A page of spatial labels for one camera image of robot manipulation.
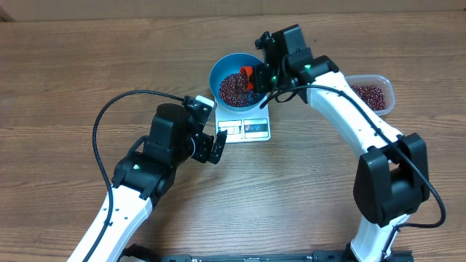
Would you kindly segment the red scoop with blue handle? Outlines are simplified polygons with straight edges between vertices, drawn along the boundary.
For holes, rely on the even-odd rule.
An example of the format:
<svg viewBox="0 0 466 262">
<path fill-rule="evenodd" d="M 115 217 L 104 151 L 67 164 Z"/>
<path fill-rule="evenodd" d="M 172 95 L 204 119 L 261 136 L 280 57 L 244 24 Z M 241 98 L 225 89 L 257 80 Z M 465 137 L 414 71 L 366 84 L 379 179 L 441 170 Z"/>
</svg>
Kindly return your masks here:
<svg viewBox="0 0 466 262">
<path fill-rule="evenodd" d="M 240 94 L 245 97 L 248 103 L 252 103 L 254 96 L 253 84 L 250 80 L 252 73 L 253 69 L 251 66 L 242 66 L 239 72 L 238 88 Z"/>
</svg>

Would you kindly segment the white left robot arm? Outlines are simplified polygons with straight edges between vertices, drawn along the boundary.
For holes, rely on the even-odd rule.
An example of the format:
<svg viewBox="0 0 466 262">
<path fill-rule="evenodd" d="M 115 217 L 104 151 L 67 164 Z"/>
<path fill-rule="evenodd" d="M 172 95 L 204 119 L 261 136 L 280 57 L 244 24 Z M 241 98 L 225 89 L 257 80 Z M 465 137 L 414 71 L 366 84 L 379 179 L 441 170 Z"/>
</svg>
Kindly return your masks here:
<svg viewBox="0 0 466 262">
<path fill-rule="evenodd" d="M 150 216 L 187 159 L 217 164 L 226 132 L 203 132 L 216 103 L 198 96 L 182 104 L 157 107 L 150 133 L 121 159 L 99 213 L 70 256 L 70 261 L 118 261 L 126 244 Z"/>
</svg>

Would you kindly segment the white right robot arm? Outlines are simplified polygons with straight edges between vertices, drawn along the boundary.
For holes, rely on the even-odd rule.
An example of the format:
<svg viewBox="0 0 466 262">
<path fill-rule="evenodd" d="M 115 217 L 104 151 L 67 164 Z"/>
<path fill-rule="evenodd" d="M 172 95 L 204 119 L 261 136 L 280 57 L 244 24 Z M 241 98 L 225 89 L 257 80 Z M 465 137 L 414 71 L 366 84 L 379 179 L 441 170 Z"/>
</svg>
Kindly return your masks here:
<svg viewBox="0 0 466 262">
<path fill-rule="evenodd" d="M 264 62 L 249 70 L 249 87 L 273 100 L 289 92 L 324 115 L 358 158 L 353 196 L 362 214 L 345 251 L 315 253 L 315 261 L 412 261 L 391 246 L 408 218 L 430 196 L 427 148 L 403 135 L 352 90 L 329 57 L 313 57 L 299 25 L 264 32 L 255 41 Z"/>
</svg>

